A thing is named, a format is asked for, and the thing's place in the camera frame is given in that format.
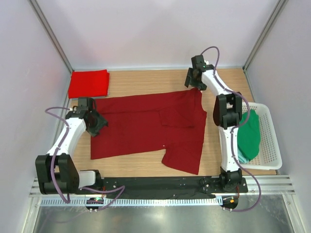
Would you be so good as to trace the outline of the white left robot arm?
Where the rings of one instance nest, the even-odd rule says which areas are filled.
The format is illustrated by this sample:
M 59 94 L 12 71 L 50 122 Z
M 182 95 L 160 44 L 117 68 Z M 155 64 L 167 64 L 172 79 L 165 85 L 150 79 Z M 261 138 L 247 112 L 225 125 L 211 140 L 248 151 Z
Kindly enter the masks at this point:
M 95 169 L 78 171 L 72 160 L 77 143 L 84 132 L 96 137 L 108 125 L 97 111 L 96 101 L 91 97 L 78 99 L 78 104 L 68 110 L 64 127 L 45 154 L 37 156 L 35 168 L 41 194 L 76 194 L 84 187 L 101 188 L 100 172 Z

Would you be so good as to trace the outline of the dark red t shirt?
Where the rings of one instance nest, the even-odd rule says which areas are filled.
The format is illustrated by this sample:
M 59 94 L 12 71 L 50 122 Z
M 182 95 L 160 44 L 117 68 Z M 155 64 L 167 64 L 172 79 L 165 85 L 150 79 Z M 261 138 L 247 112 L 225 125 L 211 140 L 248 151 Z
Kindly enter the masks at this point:
M 108 126 L 90 142 L 92 160 L 165 149 L 162 164 L 197 175 L 207 113 L 196 88 L 97 99 Z

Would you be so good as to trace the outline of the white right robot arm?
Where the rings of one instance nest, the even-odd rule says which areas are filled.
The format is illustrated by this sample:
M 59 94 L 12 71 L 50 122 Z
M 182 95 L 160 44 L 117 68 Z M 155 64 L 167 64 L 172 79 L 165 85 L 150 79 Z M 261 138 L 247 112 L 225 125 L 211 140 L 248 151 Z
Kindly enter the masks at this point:
M 238 126 L 242 119 L 242 98 L 231 90 L 219 77 L 216 68 L 208 64 L 202 55 L 191 58 L 185 86 L 200 91 L 209 88 L 215 96 L 213 121 L 219 129 L 221 143 L 220 187 L 225 192 L 233 192 L 242 182 L 242 170 L 238 164 Z

